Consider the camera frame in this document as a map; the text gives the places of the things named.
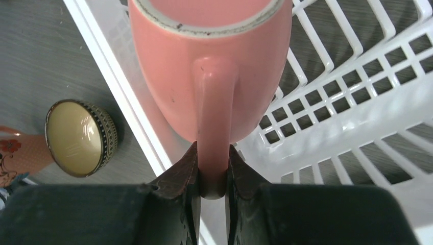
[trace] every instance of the patterned bowl exterior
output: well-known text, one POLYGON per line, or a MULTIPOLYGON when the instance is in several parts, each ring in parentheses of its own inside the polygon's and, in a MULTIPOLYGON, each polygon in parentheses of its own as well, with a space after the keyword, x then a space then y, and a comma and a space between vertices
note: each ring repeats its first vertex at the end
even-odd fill
POLYGON ((85 175, 78 175, 74 172, 69 171, 68 169, 65 169, 63 166, 61 166, 60 164, 59 167, 62 168, 62 170, 64 170, 67 174, 74 176, 74 177, 88 177, 94 173, 96 173, 99 169, 101 169, 103 166, 105 166, 107 164, 107 162, 113 157, 113 154, 116 152, 117 150, 117 130, 116 127, 114 125, 113 120, 111 119, 110 115, 102 108, 89 103, 89 102, 83 102, 83 101, 78 101, 78 100, 61 100, 56 102, 53 106, 51 106, 50 110, 48 111, 48 114, 46 116, 46 121, 45 121, 45 139, 46 139, 46 144, 48 145, 48 147, 50 148, 50 142, 46 136, 46 127, 48 125, 48 119, 50 117, 50 113, 52 112, 52 110, 54 110, 58 105, 65 103, 65 102, 73 102, 76 103, 80 106, 82 106, 93 118, 93 120, 97 123, 98 125, 98 131, 99 134, 101 136, 101 145, 102 145, 102 150, 101 150, 101 157, 99 158, 99 162, 96 165, 96 167, 89 173, 85 174, 85 175))

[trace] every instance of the plastic dish rack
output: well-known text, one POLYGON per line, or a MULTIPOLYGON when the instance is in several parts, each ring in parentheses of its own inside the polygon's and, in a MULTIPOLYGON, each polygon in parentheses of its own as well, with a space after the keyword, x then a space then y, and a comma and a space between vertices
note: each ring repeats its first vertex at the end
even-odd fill
MULTIPOLYGON (((64 2, 153 171, 161 174, 190 144, 171 129, 149 93, 136 58, 125 1, 64 2)), ((402 139, 401 147, 406 147, 406 143, 433 156, 433 140, 412 130, 419 126, 433 130, 433 72, 424 66, 427 61, 433 62, 433 47, 419 51, 411 46, 419 38, 433 43, 430 3, 414 0, 417 21, 396 35, 381 2, 367 0, 383 31, 383 40, 364 52, 337 1, 326 0, 353 49, 352 57, 335 67, 305 13, 305 8, 316 1, 293 2, 293 14, 325 69, 314 81, 307 81, 290 50, 287 59, 299 80, 298 87, 287 96, 278 89, 266 112, 265 125, 261 124, 238 142, 236 148, 249 165, 271 182, 280 182, 283 177, 285 182, 295 184, 328 184, 330 169, 340 184, 357 184, 342 160, 345 154, 351 154, 372 183, 397 198, 420 242, 433 244, 433 170, 418 164, 416 158, 405 156, 387 141, 397 135, 402 139), (388 54, 395 50, 403 52, 406 59, 389 62, 388 54), (369 76, 364 67, 373 61, 380 64, 382 71, 369 76), (400 81, 398 74, 408 68, 415 77, 404 83, 406 81, 400 81), (351 72, 357 73, 360 82, 348 86, 345 75, 351 72), (338 91, 330 92, 327 87, 331 85, 338 87, 338 91), (357 99, 355 95, 361 92, 367 99, 357 99), (312 94, 319 96, 320 101, 312 103, 308 99, 312 94), (277 111, 285 116, 275 117, 277 111), (324 113, 326 119, 318 116, 320 113, 324 113), (389 181, 381 172, 380 164, 365 154, 363 147, 366 145, 375 145, 394 167, 409 176, 408 180, 389 181), (304 172, 310 172, 311 179, 304 181, 304 172)), ((226 243, 225 217, 221 215, 224 201, 203 200, 202 207, 206 209, 202 209, 200 243, 226 243)))

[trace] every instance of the floral pattern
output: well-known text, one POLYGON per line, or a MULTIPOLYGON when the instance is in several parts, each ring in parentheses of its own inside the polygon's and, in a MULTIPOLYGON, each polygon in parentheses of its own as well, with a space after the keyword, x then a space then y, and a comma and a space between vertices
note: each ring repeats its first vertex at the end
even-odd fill
POLYGON ((0 148, 3 152, 14 153, 21 148, 21 143, 16 139, 0 140, 0 148))
POLYGON ((0 187, 8 186, 18 182, 29 175, 29 172, 18 174, 17 171, 8 170, 5 166, 7 158, 13 158, 13 153, 21 148, 21 143, 16 139, 0 140, 0 151, 6 154, 0 154, 0 187))

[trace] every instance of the dish rack wire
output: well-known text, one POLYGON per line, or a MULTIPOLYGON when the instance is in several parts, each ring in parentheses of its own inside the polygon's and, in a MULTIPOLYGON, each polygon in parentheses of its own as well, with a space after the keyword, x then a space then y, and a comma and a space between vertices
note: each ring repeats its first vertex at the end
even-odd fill
MULTIPOLYGON (((126 1, 64 2, 153 171, 160 175, 190 144, 167 124, 150 95, 132 42, 126 1)), ((288 94, 283 85, 277 89, 260 125, 236 148, 271 182, 385 188, 401 204, 420 242, 433 244, 431 3, 408 0, 418 18, 397 32, 380 1, 366 2, 383 33, 368 50, 337 0, 293 0, 293 17, 305 30, 323 72, 310 80, 290 49, 287 60, 296 86, 288 94), (306 13, 320 2, 326 3, 351 47, 352 55, 342 64, 333 61, 306 13), (420 40, 427 43, 421 49, 414 45, 420 40), (395 53, 403 58, 390 59, 395 53), (379 69, 371 72, 371 66, 379 69), (402 72, 412 76, 400 76, 402 72)), ((224 201, 202 201, 200 244, 226 241, 225 218, 213 215, 218 212, 224 212, 224 201)))

